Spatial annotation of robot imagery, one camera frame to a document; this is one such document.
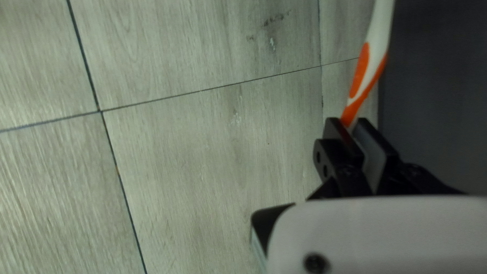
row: screw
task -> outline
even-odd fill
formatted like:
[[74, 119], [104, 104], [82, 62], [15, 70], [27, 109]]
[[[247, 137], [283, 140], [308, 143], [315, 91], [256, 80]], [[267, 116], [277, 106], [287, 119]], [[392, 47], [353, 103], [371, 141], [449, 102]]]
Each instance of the screw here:
[[328, 260], [320, 254], [311, 254], [304, 259], [304, 268], [308, 273], [324, 274], [329, 267]]

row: toothbrush handle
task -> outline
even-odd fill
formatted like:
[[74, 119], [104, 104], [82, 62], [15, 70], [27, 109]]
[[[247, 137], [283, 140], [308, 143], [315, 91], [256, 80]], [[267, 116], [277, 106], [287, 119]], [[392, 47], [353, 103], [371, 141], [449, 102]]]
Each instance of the toothbrush handle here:
[[347, 106], [341, 116], [342, 123], [347, 127], [354, 122], [360, 106], [384, 70], [393, 8], [394, 0], [375, 1], [367, 38], [358, 57]]

